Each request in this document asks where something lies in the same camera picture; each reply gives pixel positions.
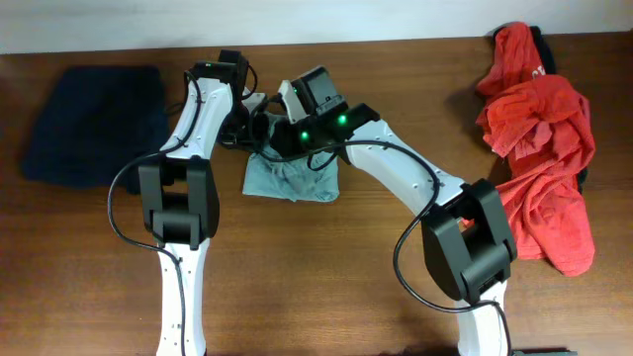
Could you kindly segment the light blue t-shirt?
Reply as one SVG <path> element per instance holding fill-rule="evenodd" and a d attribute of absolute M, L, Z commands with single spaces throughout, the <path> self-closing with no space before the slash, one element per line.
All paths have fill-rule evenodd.
<path fill-rule="evenodd" d="M 312 160 L 273 162 L 253 153 L 247 160 L 242 193 L 292 202 L 334 202 L 339 196 L 335 156 L 321 152 Z"/>

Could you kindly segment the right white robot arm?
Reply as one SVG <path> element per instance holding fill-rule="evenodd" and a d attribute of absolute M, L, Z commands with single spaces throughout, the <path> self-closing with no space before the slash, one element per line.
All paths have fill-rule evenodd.
<path fill-rule="evenodd" d="M 517 248 L 495 186 L 486 179 L 468 184 L 430 163 L 378 112 L 349 106 L 322 66 L 282 81 L 273 99 L 288 117 L 271 140 L 284 159 L 330 151 L 378 180 L 413 213 L 395 246 L 393 267 L 417 301 L 457 316 L 459 353 L 515 354 L 503 304 Z M 426 270 L 452 307 L 423 298 L 401 272 L 402 248 L 416 228 Z"/>

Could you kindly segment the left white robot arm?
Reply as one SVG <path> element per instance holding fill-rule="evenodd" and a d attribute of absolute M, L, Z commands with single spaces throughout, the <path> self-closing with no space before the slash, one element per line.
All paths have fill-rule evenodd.
<path fill-rule="evenodd" d="M 138 168 L 143 219 L 154 236 L 162 278 L 160 355 L 204 355 L 204 268 L 220 202 L 210 158 L 221 128 L 245 119 L 248 61 L 222 50 L 185 74 L 187 99 L 156 158 Z"/>

